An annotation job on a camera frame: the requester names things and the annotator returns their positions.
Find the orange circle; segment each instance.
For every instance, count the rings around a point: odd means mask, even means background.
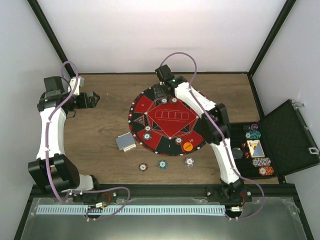
[[[192,149],[194,149],[194,146],[190,142],[186,142],[183,144],[183,149],[187,152],[190,152]]]

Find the poker mat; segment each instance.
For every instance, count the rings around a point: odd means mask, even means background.
[[[164,156],[183,156],[206,144],[196,112],[174,96],[156,96],[149,87],[132,102],[128,123],[135,140]]]

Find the white wall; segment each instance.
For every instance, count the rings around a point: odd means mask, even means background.
[[[12,240],[33,184],[43,78],[60,75],[61,62],[27,1],[2,1],[0,15],[0,238]]]
[[[39,0],[82,73],[153,72],[176,51],[199,71],[248,71],[285,0]],[[168,64],[192,71],[186,56]]]
[[[265,113],[287,99],[301,109],[320,147],[320,4],[298,0],[253,76]],[[320,239],[320,165],[291,174],[315,239]]]

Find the wooden table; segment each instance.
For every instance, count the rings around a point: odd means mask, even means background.
[[[82,75],[81,92],[100,96],[96,108],[79,109],[65,122],[66,156],[83,175],[95,175],[109,184],[219,184],[220,171],[209,145],[191,153],[193,168],[185,167],[186,156],[161,156],[139,144],[128,152],[120,151],[116,138],[129,132],[128,112],[139,93],[159,82],[155,74]],[[259,120],[257,107],[245,74],[199,74],[193,86],[215,103],[227,107],[231,123]],[[166,170],[158,162],[166,160]],[[139,170],[147,163],[148,170]],[[261,183],[278,183],[276,178]]]

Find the gray floor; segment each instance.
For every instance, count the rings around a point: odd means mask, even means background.
[[[261,199],[245,204],[244,216]],[[302,224],[290,198],[266,199],[262,211],[243,221],[224,216],[115,216],[86,222],[82,215],[29,215],[23,240],[304,240]]]

